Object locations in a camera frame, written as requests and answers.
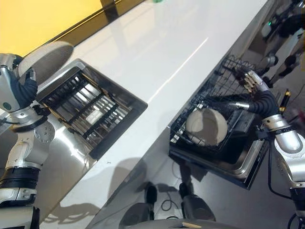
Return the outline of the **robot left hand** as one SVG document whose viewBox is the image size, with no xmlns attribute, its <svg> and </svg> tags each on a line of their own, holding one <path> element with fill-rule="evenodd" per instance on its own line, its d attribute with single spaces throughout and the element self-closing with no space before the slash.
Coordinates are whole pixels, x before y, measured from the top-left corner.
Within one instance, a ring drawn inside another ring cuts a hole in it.
<svg viewBox="0 0 305 229">
<path fill-rule="evenodd" d="M 28 107 L 38 91 L 36 75 L 32 68 L 19 76 L 23 58 L 15 54 L 0 55 L 0 108 L 8 113 Z"/>
</svg>

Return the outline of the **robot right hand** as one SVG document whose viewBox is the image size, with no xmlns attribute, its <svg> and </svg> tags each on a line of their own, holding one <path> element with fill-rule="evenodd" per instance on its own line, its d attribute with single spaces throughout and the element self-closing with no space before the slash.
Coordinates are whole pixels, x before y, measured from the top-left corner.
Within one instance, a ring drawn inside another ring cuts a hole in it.
<svg viewBox="0 0 305 229">
<path fill-rule="evenodd" d="M 252 101 L 234 102 L 230 106 L 258 114 L 263 119 L 280 114 L 275 96 L 256 72 L 247 67 L 232 68 L 231 72 L 238 83 L 252 95 Z"/>
</svg>

